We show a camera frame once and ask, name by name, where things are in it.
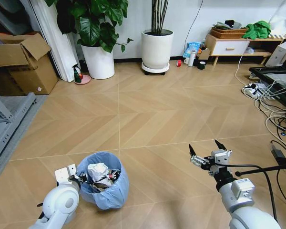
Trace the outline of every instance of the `blue trash bag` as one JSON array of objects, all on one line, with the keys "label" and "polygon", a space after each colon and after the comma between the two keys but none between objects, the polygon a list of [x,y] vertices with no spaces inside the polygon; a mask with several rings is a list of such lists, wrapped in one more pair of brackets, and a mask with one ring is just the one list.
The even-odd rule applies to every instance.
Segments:
[{"label": "blue trash bag", "polygon": [[96,204],[100,209],[121,208],[127,200],[129,180],[127,173],[119,158],[114,154],[100,151],[87,156],[78,166],[77,174],[87,173],[89,164],[103,162],[108,168],[121,170],[119,178],[109,188],[97,193],[89,184],[81,185],[80,194],[86,202]]}]

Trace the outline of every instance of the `table leg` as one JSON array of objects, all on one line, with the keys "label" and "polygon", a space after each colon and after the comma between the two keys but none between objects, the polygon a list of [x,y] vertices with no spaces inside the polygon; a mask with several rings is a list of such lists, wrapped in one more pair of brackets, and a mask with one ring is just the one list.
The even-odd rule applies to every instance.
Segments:
[{"label": "table leg", "polygon": [[217,64],[218,58],[219,58],[219,56],[216,56],[214,63],[213,63],[213,66],[215,66]]},{"label": "table leg", "polygon": [[261,65],[264,65],[266,59],[267,59],[267,57],[264,57],[264,58],[263,58],[263,61],[261,62]]}]

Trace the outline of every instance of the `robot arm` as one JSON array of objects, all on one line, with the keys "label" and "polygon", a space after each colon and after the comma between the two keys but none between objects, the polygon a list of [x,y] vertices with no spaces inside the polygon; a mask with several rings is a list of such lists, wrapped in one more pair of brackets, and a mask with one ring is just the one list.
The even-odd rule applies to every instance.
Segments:
[{"label": "robot arm", "polygon": [[216,189],[222,196],[225,209],[230,213],[231,229],[280,229],[276,220],[268,213],[252,207],[252,198],[255,189],[254,184],[248,179],[237,180],[230,173],[225,165],[228,165],[229,156],[232,151],[216,141],[219,150],[211,152],[211,156],[197,156],[191,145],[190,161],[203,170],[209,171],[209,175],[214,177],[217,184]]},{"label": "robot arm", "polygon": [[79,204],[81,183],[86,177],[76,175],[76,165],[55,171],[57,187],[45,197],[42,205],[42,214],[29,229],[60,229],[75,216]]}]

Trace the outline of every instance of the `white planter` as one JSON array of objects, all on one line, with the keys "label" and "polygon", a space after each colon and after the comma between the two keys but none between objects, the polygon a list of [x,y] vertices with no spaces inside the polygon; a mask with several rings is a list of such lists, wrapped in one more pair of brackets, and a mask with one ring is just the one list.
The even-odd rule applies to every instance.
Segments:
[{"label": "white planter", "polygon": [[89,47],[82,45],[89,74],[93,79],[103,80],[114,75],[113,51],[104,51],[102,47]]},{"label": "white planter", "polygon": [[142,32],[142,60],[146,67],[151,69],[163,69],[168,65],[171,57],[174,33],[162,30],[164,36],[146,34],[151,30]]}]

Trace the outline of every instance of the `red tape roll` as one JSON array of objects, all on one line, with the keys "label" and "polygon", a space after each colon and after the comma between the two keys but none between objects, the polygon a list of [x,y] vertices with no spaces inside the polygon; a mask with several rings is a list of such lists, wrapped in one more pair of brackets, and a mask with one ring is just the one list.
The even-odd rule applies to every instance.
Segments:
[{"label": "red tape roll", "polygon": [[182,64],[182,61],[181,61],[181,60],[177,60],[177,62],[176,62],[176,66],[177,66],[177,67],[180,67],[180,66],[181,66],[181,64]]}]

